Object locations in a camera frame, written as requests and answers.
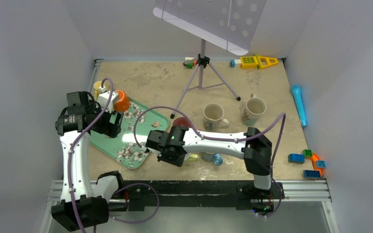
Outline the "orange mug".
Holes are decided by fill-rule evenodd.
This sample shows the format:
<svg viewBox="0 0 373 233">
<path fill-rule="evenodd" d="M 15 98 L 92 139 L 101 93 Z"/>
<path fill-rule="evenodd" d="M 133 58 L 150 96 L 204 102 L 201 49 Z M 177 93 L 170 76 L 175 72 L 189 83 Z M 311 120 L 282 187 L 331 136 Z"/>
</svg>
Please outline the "orange mug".
<svg viewBox="0 0 373 233">
<path fill-rule="evenodd" d="M 118 98 L 114 104 L 114 110 L 116 112 L 126 112 L 130 107 L 130 101 L 127 94 L 123 90 L 116 90 L 115 91 Z"/>
</svg>

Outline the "pink skull mug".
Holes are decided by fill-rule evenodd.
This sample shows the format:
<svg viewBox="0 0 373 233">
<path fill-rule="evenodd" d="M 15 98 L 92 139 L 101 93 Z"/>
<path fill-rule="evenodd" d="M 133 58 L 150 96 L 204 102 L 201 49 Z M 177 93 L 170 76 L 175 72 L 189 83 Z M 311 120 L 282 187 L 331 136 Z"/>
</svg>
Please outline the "pink skull mug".
<svg viewBox="0 0 373 233">
<path fill-rule="evenodd" d="M 186 117 L 178 117 L 173 121 L 172 126 L 191 128 L 192 124 Z"/>
</svg>

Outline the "lime green mug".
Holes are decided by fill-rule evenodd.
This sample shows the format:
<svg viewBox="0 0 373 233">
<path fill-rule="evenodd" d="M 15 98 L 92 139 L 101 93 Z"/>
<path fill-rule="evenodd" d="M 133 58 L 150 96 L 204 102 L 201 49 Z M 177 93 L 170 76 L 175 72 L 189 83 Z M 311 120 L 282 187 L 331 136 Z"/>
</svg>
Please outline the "lime green mug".
<svg viewBox="0 0 373 233">
<path fill-rule="evenodd" d="M 188 153 L 185 156 L 184 161 L 186 161 L 186 162 L 197 162 L 197 161 L 199 161 L 199 158 L 200 158 L 200 156 L 198 154 Z"/>
</svg>

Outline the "blue butterfly mug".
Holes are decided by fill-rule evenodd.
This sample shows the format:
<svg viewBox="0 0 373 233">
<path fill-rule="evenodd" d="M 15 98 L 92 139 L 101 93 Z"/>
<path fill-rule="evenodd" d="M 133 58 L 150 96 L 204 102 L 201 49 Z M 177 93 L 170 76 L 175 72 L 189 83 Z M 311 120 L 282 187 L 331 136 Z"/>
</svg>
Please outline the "blue butterfly mug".
<svg viewBox="0 0 373 233">
<path fill-rule="evenodd" d="M 219 153 L 202 152 L 200 158 L 206 162 L 212 162 L 217 166 L 221 166 L 223 164 L 223 159 Z"/>
</svg>

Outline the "cream dragon mug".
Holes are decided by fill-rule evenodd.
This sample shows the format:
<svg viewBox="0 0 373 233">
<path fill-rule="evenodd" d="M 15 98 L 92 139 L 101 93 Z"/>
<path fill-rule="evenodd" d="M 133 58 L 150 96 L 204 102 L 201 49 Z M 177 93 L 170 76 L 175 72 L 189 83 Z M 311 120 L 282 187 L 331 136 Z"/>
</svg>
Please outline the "cream dragon mug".
<svg viewBox="0 0 373 233">
<path fill-rule="evenodd" d="M 218 103 L 209 103 L 203 108 L 203 127 L 208 132 L 227 129 L 229 120 L 224 117 L 224 108 Z"/>
</svg>

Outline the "cream coral shell mug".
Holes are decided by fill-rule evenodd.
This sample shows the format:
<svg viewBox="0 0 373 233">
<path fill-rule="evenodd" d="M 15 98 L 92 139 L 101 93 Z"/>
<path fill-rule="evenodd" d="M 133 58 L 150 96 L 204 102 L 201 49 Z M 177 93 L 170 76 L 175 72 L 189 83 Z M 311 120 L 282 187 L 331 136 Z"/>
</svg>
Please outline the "cream coral shell mug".
<svg viewBox="0 0 373 233">
<path fill-rule="evenodd" d="M 244 103 L 241 111 L 241 122 L 246 126 L 253 126 L 266 112 L 267 105 L 264 100 L 252 93 Z"/>
</svg>

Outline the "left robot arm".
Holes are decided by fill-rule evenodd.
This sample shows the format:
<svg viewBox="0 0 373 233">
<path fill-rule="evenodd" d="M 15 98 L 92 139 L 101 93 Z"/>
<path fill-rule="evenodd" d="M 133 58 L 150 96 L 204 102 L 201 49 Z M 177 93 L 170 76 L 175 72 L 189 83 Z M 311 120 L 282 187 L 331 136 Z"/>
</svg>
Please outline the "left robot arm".
<svg viewBox="0 0 373 233">
<path fill-rule="evenodd" d="M 51 215 L 69 232 L 106 223 L 110 199 L 125 194 L 118 171 L 100 175 L 92 186 L 88 164 L 92 133 L 115 138 L 121 132 L 123 114 L 113 111 L 117 98 L 113 91 L 97 98 L 87 91 L 68 93 L 68 105 L 55 122 L 63 150 L 63 186 L 60 203 L 51 208 Z"/>
</svg>

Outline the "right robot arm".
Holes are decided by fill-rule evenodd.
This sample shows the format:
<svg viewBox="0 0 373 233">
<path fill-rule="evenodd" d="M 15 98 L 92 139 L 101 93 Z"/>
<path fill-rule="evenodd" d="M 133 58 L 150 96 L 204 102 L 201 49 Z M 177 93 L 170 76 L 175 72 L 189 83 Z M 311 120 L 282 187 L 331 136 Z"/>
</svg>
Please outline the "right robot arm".
<svg viewBox="0 0 373 233">
<path fill-rule="evenodd" d="M 254 177 L 254 193 L 264 198 L 272 192 L 272 142 L 257 128 L 249 127 L 240 133 L 215 133 L 173 126 L 169 132 L 150 131 L 141 148 L 154 152 L 158 161 L 178 167 L 188 153 L 211 152 L 241 159 Z"/>
</svg>

